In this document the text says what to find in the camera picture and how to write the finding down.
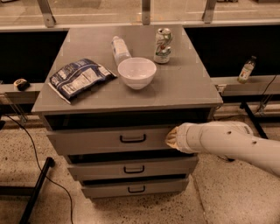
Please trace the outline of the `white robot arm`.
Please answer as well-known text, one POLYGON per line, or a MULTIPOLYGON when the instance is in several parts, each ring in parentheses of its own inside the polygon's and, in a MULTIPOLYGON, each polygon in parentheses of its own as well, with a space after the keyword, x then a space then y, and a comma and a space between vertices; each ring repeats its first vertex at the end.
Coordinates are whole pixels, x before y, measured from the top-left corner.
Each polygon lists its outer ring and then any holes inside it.
POLYGON ((165 143, 183 153, 206 153, 250 163, 280 176, 280 142, 257 137, 244 122, 185 122, 173 128, 165 143))

